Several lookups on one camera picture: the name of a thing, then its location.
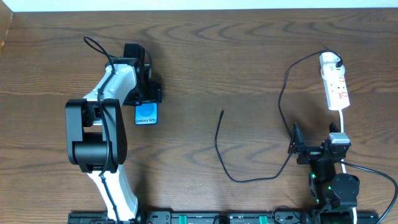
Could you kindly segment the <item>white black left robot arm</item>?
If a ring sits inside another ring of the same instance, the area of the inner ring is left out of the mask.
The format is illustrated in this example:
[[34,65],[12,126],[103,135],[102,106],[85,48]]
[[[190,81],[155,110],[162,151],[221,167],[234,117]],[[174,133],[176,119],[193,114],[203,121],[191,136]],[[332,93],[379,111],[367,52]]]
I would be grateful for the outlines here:
[[81,215],[71,217],[72,221],[146,222],[124,168],[127,135],[121,111],[122,106],[133,106],[138,126],[158,122],[162,87],[151,80],[146,55],[143,46],[125,44],[122,57],[108,57],[105,74],[96,87],[65,105],[68,159],[94,181],[107,208],[100,217]]

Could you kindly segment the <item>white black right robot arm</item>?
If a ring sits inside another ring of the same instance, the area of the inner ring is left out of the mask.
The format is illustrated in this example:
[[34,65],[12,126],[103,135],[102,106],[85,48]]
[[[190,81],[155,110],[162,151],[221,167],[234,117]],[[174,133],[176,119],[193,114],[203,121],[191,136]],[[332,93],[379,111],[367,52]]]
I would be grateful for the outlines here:
[[337,173],[335,164],[346,157],[351,141],[346,133],[330,132],[320,146],[307,146],[299,125],[292,128],[289,154],[297,163],[309,165],[308,182],[317,207],[302,215],[303,223],[349,223],[357,207],[360,181],[355,175]]

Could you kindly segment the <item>blue Galaxy smartphone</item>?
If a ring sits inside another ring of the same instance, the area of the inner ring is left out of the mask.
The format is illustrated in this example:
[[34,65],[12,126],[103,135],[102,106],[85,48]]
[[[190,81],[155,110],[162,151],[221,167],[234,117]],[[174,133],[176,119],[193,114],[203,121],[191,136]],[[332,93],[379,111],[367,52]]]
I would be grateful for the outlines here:
[[158,120],[158,107],[157,103],[148,103],[137,106],[135,109],[136,125],[153,125],[157,124]]

